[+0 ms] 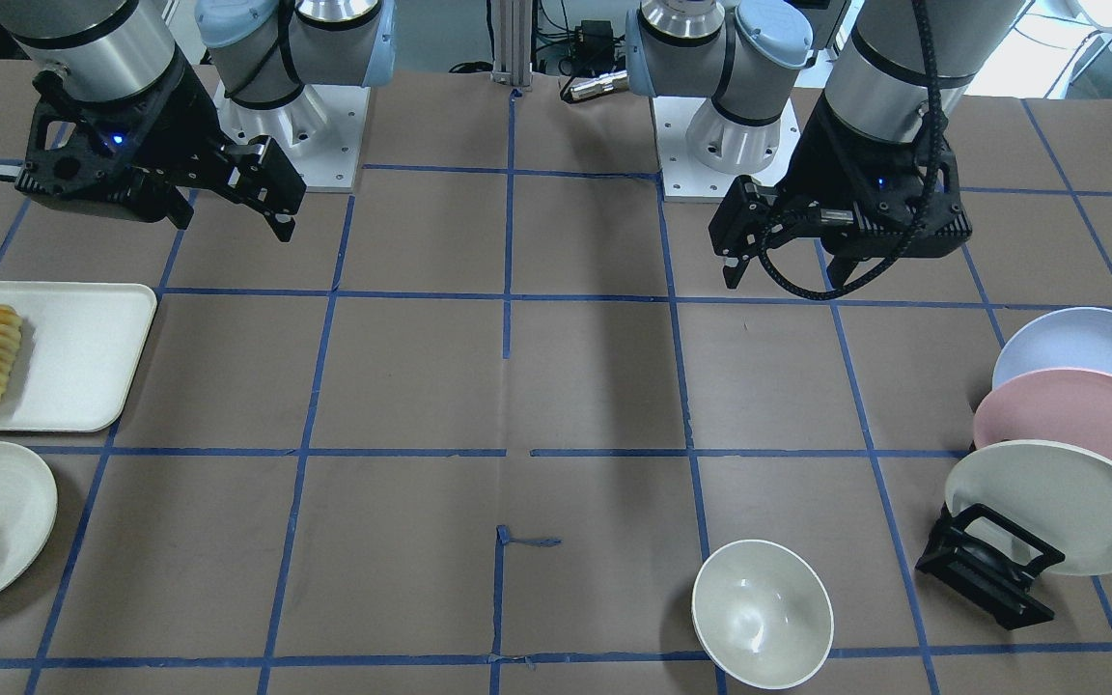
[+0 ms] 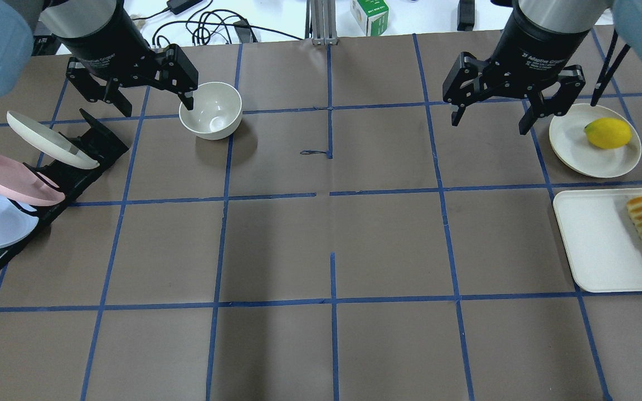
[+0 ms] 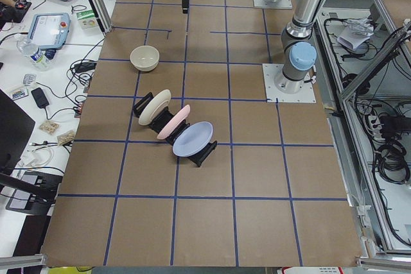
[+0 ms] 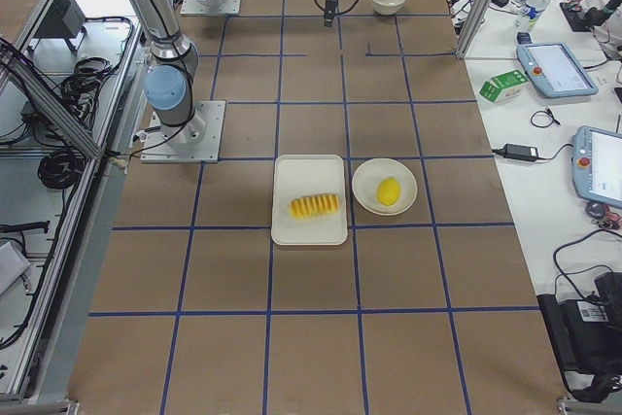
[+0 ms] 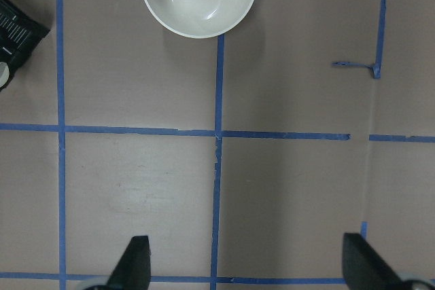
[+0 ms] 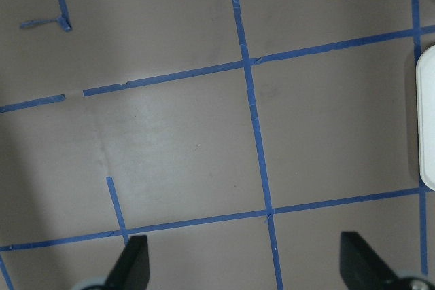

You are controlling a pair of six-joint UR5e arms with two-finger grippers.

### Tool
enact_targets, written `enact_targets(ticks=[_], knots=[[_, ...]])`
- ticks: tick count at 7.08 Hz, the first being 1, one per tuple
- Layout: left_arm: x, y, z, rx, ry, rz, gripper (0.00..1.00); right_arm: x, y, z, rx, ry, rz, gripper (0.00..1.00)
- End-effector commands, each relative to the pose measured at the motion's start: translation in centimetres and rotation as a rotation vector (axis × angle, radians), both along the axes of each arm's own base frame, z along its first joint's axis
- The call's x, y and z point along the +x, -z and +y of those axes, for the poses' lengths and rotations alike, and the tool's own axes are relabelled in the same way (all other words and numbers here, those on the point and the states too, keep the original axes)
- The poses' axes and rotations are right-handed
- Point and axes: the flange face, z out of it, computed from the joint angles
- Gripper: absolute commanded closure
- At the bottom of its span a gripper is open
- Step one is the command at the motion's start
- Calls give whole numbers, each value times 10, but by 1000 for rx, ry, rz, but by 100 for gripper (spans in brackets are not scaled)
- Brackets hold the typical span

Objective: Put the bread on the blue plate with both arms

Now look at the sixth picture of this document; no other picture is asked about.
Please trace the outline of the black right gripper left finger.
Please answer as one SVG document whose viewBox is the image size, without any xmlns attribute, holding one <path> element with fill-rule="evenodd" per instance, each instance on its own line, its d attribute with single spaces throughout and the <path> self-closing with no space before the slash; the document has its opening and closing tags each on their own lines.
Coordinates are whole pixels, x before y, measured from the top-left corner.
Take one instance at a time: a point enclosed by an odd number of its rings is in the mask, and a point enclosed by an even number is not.
<svg viewBox="0 0 435 290">
<path fill-rule="evenodd" d="M 106 289 L 146 290 L 150 259 L 146 235 L 132 236 L 105 281 Z"/>
</svg>

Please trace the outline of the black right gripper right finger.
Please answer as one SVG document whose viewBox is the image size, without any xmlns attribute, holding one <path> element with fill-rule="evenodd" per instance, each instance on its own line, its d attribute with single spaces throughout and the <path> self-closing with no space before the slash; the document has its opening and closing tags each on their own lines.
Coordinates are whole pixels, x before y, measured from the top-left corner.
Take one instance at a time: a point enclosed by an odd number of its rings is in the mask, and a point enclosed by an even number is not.
<svg viewBox="0 0 435 290">
<path fill-rule="evenodd" d="M 403 280 L 357 232 L 341 232 L 340 276 L 350 290 L 405 289 Z"/>
</svg>

